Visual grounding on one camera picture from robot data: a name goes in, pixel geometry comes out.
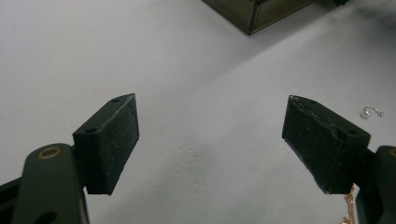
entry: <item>screw hole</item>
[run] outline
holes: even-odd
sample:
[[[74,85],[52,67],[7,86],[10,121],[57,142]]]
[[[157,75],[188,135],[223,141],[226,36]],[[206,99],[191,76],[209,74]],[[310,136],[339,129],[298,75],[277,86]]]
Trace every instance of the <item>screw hole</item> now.
[[[91,129],[85,130],[86,133],[94,133],[94,132],[96,132],[96,131],[98,131],[97,128],[91,128]]]
[[[396,148],[391,149],[389,152],[390,152],[390,155],[396,157]]]
[[[38,158],[40,160],[46,160],[57,156],[61,152],[59,147],[48,147],[38,153]]]
[[[48,212],[35,220],[35,224],[50,224],[56,219],[56,213]]]

